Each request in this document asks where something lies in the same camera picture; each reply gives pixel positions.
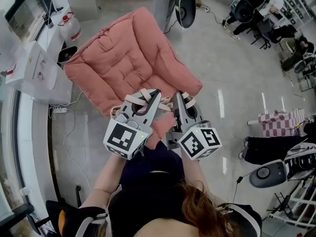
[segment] pink cushion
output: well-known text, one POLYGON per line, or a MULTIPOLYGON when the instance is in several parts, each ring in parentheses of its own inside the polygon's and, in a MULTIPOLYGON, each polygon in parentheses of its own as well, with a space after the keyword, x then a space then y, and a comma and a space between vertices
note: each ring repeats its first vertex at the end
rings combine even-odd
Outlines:
MULTIPOLYGON (((176 90, 196 95, 202 88, 175 56, 152 14, 142 7, 104 27, 83 45, 64 67, 67 77, 104 115, 127 94, 157 88, 163 97, 176 90)), ((174 124, 172 113, 154 121, 151 149, 174 124)))

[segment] white plastic container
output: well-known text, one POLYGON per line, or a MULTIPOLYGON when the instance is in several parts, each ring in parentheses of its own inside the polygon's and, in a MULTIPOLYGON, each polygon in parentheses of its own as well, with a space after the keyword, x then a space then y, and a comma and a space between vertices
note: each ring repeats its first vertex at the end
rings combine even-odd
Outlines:
POLYGON ((81 26, 78 19, 74 17, 74 13, 68 12, 67 15, 63 17, 63 22, 58 25, 60 26, 60 33, 63 36, 66 45, 74 45, 75 41, 81 35, 81 26))

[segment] checkered tablecloth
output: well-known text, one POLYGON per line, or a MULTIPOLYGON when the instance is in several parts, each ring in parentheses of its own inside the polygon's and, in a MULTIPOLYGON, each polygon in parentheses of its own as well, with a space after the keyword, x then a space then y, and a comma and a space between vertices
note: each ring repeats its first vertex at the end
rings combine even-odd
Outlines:
POLYGON ((304 109, 294 109, 289 113, 275 111, 273 114, 260 114, 258 121, 262 124, 264 137, 293 136, 293 128, 304 121, 304 109))

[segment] white sneaker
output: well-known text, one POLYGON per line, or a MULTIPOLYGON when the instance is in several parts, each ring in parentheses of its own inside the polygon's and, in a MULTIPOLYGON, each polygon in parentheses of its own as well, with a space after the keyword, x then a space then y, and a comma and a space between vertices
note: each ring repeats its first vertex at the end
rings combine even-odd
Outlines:
POLYGON ((235 35, 233 32, 230 32, 229 35, 235 40, 240 40, 240 37, 238 35, 235 35))

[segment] power outlet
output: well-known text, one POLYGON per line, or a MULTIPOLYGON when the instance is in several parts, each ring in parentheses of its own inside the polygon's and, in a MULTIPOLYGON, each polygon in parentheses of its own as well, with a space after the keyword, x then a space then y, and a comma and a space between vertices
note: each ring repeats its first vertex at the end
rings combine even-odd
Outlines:
POLYGON ((67 108, 54 108, 53 113, 66 113, 67 108))

